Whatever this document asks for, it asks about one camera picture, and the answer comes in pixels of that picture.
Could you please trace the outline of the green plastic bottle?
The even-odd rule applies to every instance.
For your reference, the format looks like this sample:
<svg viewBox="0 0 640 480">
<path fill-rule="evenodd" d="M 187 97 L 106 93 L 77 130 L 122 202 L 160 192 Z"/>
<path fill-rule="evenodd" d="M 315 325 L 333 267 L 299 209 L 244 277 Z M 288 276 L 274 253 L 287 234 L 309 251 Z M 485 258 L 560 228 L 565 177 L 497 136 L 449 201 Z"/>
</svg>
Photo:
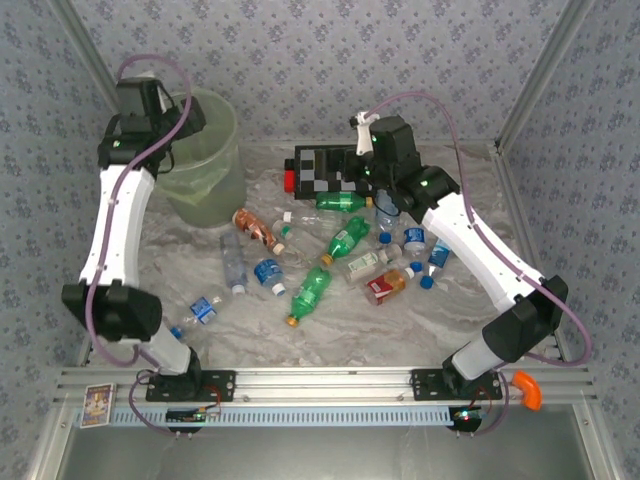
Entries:
<svg viewBox="0 0 640 480">
<path fill-rule="evenodd" d="M 313 313 L 331 281 L 332 275 L 328 270 L 320 266 L 311 268 L 291 300 L 286 323 L 297 327 L 304 317 Z"/>
<path fill-rule="evenodd" d="M 332 237 L 320 261 L 330 266 L 337 259 L 346 257 L 369 234 L 370 229 L 371 225 L 364 217 L 354 216 Z"/>
<path fill-rule="evenodd" d="M 363 208 L 372 208 L 373 199 L 355 192 L 320 192 L 316 195 L 315 206 L 319 210 L 354 213 Z"/>
</svg>

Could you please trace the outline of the clear bottle white cap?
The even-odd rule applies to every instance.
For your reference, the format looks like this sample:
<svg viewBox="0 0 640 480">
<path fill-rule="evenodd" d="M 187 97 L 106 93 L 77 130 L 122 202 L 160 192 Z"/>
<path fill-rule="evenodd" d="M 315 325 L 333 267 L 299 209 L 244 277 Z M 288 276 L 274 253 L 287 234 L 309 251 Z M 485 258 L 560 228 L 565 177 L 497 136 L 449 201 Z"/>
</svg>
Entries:
<svg viewBox="0 0 640 480">
<path fill-rule="evenodd" d="M 309 208 L 286 210 L 282 220 L 311 233 L 335 233 L 343 225 L 343 217 L 339 212 Z"/>
</svg>

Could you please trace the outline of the clear bottle blue cap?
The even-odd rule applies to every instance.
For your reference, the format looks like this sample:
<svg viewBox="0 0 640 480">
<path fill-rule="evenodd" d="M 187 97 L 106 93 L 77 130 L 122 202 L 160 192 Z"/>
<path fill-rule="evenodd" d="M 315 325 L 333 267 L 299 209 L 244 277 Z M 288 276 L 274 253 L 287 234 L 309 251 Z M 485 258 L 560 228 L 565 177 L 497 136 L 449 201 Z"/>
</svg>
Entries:
<svg viewBox="0 0 640 480">
<path fill-rule="evenodd" d="M 386 190 L 379 189 L 374 199 L 375 220 L 379 229 L 378 239 L 382 244 L 389 244 L 399 223 L 400 211 Z"/>
</svg>

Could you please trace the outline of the blue label clear bottle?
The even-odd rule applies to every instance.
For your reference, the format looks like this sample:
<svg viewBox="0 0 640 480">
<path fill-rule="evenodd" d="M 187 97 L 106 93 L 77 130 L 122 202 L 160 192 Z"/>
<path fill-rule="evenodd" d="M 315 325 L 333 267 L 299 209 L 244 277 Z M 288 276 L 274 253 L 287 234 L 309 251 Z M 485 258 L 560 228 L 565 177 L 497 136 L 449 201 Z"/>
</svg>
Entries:
<svg viewBox="0 0 640 480">
<path fill-rule="evenodd" d="M 422 227 L 411 227 L 404 231 L 403 253 L 409 267 L 416 273 L 424 269 L 426 234 Z"/>
<path fill-rule="evenodd" d="M 444 270 L 450 256 L 451 248 L 441 238 L 438 238 L 426 260 L 423 262 L 423 275 L 419 285 L 424 290 L 431 289 Z"/>
<path fill-rule="evenodd" d="M 169 324 L 169 331 L 176 339 L 185 340 L 188 334 L 216 321 L 229 302 L 227 295 L 201 296 L 190 304 L 185 316 Z"/>
</svg>

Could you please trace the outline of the brown plastic bottle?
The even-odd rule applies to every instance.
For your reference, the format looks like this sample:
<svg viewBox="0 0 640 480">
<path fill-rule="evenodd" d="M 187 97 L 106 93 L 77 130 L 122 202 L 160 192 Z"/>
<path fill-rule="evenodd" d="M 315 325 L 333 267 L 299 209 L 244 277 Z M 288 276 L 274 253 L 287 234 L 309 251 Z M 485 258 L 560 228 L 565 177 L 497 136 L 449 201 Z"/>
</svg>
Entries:
<svg viewBox="0 0 640 480">
<path fill-rule="evenodd" d="M 239 208 L 232 216 L 232 223 L 251 239 L 260 241 L 271 253 L 278 256 L 285 250 L 272 230 L 256 214 L 246 208 Z"/>
</svg>

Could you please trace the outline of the white green label bottle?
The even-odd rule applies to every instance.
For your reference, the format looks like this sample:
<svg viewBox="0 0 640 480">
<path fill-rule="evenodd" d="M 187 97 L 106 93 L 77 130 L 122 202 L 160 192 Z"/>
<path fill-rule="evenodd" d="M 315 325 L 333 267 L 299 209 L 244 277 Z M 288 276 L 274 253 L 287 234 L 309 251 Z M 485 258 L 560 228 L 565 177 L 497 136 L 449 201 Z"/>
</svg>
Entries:
<svg viewBox="0 0 640 480">
<path fill-rule="evenodd" d="M 348 284 L 365 280 L 382 272 L 401 256 L 402 249 L 395 243 L 369 250 L 346 263 L 343 267 L 343 277 Z"/>
</svg>

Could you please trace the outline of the blue label bottle white cap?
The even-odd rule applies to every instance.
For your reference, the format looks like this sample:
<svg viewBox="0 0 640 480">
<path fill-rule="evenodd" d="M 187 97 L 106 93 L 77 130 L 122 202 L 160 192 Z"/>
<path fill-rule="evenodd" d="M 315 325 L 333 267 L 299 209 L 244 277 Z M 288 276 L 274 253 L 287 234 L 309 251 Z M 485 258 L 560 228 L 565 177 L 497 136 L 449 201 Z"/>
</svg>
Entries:
<svg viewBox="0 0 640 480">
<path fill-rule="evenodd" d="M 254 267 L 254 275 L 260 285 L 269 289 L 275 296 L 285 294 L 284 273 L 275 259 L 260 260 Z"/>
</svg>

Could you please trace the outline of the clear plastic bottle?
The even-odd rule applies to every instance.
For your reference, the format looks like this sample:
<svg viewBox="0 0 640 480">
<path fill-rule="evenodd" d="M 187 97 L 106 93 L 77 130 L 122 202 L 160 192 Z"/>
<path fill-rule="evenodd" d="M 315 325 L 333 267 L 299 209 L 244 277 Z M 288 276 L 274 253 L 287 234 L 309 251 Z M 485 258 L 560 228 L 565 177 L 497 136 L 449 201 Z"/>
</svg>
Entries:
<svg viewBox="0 0 640 480">
<path fill-rule="evenodd" d="M 238 234 L 228 231 L 220 237 L 224 277 L 234 296 L 246 293 L 248 276 Z"/>
</svg>

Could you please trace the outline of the orange plastic hook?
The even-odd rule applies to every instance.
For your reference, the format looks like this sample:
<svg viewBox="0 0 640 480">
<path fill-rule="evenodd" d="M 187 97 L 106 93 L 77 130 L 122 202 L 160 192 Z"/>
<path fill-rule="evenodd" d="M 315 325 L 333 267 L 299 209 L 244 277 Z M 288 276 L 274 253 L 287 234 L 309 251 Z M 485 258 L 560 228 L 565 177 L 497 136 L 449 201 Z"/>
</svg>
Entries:
<svg viewBox="0 0 640 480">
<path fill-rule="evenodd" d="M 542 391 L 536 380 L 524 371 L 516 371 L 512 378 L 512 385 L 521 394 L 521 404 L 531 411 L 539 411 L 543 403 Z"/>
</svg>

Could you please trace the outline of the right circuit board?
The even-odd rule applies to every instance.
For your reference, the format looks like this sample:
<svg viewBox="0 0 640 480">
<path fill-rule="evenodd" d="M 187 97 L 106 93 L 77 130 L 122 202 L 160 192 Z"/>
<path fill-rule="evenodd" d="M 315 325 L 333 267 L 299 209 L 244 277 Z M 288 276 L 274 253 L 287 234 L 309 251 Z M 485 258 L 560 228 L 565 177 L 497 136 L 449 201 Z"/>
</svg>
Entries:
<svg viewBox="0 0 640 480">
<path fill-rule="evenodd" d="M 451 407 L 449 409 L 451 420 L 457 423 L 467 422 L 481 422 L 486 416 L 487 412 L 481 407 Z"/>
</svg>

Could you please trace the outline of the circuit board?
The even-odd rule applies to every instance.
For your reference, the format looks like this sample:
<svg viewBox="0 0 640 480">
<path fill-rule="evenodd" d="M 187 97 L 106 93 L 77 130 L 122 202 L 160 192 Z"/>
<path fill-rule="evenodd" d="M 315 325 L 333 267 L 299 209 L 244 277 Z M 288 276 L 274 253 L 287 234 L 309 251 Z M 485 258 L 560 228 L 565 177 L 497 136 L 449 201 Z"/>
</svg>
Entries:
<svg viewBox="0 0 640 480">
<path fill-rule="evenodd" d="M 486 416 L 487 412 L 481 407 L 451 407 L 449 409 L 451 420 L 457 423 L 467 422 L 481 422 Z"/>
<path fill-rule="evenodd" d="M 206 423 L 219 417 L 221 410 L 213 407 L 170 408 L 165 414 L 167 423 Z"/>
</svg>

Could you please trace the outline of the small card sticker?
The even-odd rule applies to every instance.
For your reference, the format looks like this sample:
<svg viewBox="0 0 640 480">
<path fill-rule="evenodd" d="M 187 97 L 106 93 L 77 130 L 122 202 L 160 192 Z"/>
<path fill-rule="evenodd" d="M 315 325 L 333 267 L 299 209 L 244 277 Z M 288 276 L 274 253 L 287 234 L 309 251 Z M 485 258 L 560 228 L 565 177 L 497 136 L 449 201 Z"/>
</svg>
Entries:
<svg viewBox="0 0 640 480">
<path fill-rule="evenodd" d="M 84 394 L 80 428 L 97 428 L 110 424 L 117 392 L 115 383 L 89 385 Z"/>
</svg>

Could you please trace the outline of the aluminium frame post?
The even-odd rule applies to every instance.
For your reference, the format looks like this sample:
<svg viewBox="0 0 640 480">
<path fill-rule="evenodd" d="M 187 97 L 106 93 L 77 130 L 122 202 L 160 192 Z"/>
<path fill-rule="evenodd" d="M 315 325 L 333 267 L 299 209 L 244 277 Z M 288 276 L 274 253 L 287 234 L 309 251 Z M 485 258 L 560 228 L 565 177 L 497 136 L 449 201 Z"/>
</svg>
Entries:
<svg viewBox="0 0 640 480">
<path fill-rule="evenodd" d="M 495 139 L 495 146 L 500 155 L 508 153 L 513 146 L 595 3 L 596 0 L 567 0 L 526 79 L 523 89 Z"/>
<path fill-rule="evenodd" d="M 114 76 L 102 59 L 72 1 L 47 0 L 47 2 L 104 97 L 106 104 L 115 112 L 117 110 L 117 95 Z"/>
</svg>

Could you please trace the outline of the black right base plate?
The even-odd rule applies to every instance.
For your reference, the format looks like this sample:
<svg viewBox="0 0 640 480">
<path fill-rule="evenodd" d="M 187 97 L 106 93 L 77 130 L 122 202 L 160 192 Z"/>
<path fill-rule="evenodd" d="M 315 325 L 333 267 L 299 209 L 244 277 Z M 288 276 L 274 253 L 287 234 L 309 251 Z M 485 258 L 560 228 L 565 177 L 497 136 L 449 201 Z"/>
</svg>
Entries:
<svg viewBox="0 0 640 480">
<path fill-rule="evenodd" d="M 485 372 L 474 380 L 466 380 L 447 369 L 413 369 L 409 385 L 416 401 L 501 400 L 501 381 L 495 372 Z"/>
</svg>

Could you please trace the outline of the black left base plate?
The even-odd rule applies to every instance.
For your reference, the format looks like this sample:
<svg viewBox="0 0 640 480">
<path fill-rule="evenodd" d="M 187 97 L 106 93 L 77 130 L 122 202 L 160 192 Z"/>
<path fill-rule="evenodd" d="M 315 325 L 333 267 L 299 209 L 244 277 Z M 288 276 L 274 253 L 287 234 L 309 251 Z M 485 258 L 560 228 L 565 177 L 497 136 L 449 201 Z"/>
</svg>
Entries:
<svg viewBox="0 0 640 480">
<path fill-rule="evenodd" d="M 235 388 L 233 370 L 203 370 L 198 379 L 190 373 L 156 375 L 148 381 L 145 399 L 156 403 L 232 402 Z"/>
</svg>

